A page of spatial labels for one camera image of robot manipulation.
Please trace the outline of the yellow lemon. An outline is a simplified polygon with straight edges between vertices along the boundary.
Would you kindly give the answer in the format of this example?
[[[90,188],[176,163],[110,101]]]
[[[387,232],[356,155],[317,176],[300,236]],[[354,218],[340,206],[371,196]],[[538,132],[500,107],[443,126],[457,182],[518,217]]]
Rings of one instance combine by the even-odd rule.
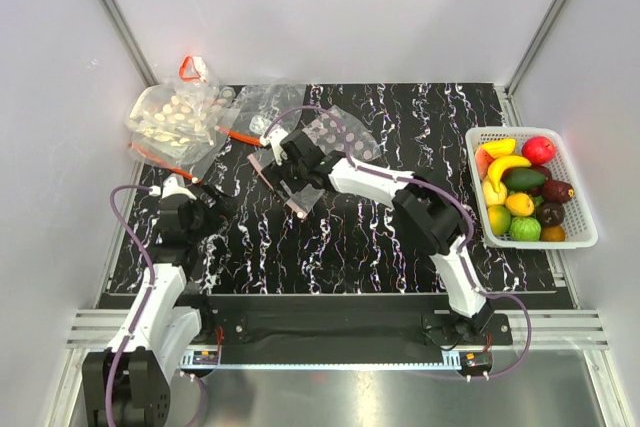
[[[498,190],[495,190],[489,177],[486,177],[482,182],[482,192],[487,207],[504,205],[508,197],[508,189],[505,184],[499,182]]]

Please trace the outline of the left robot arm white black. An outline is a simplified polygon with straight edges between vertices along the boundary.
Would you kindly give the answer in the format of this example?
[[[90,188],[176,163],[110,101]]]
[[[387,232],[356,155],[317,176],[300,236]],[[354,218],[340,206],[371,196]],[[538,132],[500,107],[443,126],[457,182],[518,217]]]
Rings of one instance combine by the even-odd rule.
[[[159,190],[159,217],[143,282],[124,324],[82,365],[87,421],[91,426],[163,426],[170,383],[187,346],[215,333],[206,300],[185,294],[198,261],[198,245],[222,224],[216,213],[183,187]]]

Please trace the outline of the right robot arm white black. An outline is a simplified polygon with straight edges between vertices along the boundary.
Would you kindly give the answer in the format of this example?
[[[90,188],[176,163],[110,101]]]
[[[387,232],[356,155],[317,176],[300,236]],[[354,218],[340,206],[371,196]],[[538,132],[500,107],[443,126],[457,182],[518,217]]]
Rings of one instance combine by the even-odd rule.
[[[451,311],[445,326],[470,344],[488,334],[494,309],[471,271],[466,248],[472,221],[451,194],[415,172],[374,166],[345,151],[325,153],[302,130],[278,128],[260,142],[274,156],[266,168],[272,189],[298,193],[310,186],[390,208],[398,235],[431,258],[444,282]]]

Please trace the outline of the yellow banana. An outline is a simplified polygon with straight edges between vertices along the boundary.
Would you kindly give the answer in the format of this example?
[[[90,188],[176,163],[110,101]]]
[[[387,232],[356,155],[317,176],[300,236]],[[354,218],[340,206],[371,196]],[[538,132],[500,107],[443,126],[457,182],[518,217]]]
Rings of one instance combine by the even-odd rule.
[[[494,160],[488,167],[486,180],[490,183],[493,191],[500,191],[501,179],[506,170],[511,168],[525,167],[532,165],[531,161],[520,155],[507,155]]]

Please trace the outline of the clear dotted zip bag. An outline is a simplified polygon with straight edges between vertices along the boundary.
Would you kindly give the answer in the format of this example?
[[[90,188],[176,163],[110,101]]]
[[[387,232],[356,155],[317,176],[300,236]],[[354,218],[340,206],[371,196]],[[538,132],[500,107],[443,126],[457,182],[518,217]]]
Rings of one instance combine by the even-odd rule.
[[[316,118],[308,125],[295,127],[287,132],[290,134],[294,130],[304,131],[325,153],[331,154],[332,159],[339,159],[347,153],[354,160],[371,162],[381,156],[378,143],[364,124],[337,106],[326,112],[318,112]],[[264,177],[264,168],[272,166],[274,162],[271,147],[263,147],[262,150],[250,154],[248,160],[267,187],[300,219],[306,218],[328,191],[323,187],[306,185],[297,193],[276,192]]]

